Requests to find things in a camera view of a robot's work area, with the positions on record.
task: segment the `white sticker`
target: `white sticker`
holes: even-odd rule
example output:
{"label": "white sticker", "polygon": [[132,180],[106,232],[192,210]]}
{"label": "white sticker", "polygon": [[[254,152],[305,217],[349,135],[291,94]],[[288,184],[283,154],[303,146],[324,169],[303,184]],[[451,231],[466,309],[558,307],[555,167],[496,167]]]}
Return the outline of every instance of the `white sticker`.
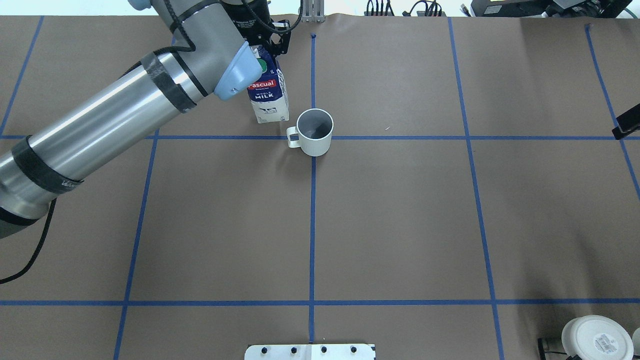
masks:
{"label": "white sticker", "polygon": [[593,338],[593,344],[603,354],[615,354],[618,351],[618,343],[609,334],[601,333]]}
{"label": "white sticker", "polygon": [[484,15],[487,15],[490,13],[499,13],[501,8],[502,8],[502,5],[487,6],[486,9],[484,10]]}

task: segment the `light blue joint cap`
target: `light blue joint cap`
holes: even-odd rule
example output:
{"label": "light blue joint cap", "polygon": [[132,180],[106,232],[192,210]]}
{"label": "light blue joint cap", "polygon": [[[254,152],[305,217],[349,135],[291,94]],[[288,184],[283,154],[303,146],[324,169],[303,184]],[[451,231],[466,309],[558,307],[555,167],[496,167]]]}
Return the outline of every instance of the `light blue joint cap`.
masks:
{"label": "light blue joint cap", "polygon": [[213,90],[220,99],[226,101],[231,99],[235,94],[247,88],[247,86],[256,82],[262,75],[262,67],[253,55],[248,42],[244,42],[240,50],[231,60],[231,64],[222,74],[222,78]]}
{"label": "light blue joint cap", "polygon": [[129,0],[129,4],[136,10],[144,10],[151,7],[151,0]]}

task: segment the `white mug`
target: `white mug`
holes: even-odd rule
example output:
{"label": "white mug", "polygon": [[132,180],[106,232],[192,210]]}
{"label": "white mug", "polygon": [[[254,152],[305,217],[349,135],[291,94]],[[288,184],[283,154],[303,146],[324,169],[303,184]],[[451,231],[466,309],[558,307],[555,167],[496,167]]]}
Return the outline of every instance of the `white mug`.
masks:
{"label": "white mug", "polygon": [[[298,134],[298,140],[291,135]],[[322,109],[305,110],[295,126],[287,129],[289,147],[299,147],[309,156],[320,156],[329,150],[333,134],[333,118]]]}

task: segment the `white bracket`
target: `white bracket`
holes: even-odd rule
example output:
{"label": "white bracket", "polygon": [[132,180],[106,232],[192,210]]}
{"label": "white bracket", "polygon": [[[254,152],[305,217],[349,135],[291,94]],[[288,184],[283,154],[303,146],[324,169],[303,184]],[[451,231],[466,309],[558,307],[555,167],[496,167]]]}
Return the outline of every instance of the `white bracket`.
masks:
{"label": "white bracket", "polygon": [[373,344],[252,345],[244,360],[375,360]]}
{"label": "white bracket", "polygon": [[304,0],[302,2],[302,21],[324,22],[324,0]]}

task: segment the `green circle logo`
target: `green circle logo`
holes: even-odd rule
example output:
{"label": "green circle logo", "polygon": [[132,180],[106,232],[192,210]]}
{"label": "green circle logo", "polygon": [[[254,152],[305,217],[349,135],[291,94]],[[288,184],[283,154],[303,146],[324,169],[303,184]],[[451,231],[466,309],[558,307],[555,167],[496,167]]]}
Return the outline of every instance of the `green circle logo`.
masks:
{"label": "green circle logo", "polygon": [[260,63],[260,66],[262,67],[262,73],[264,74],[265,72],[267,72],[267,62],[264,61],[263,59],[258,59],[258,62]]}

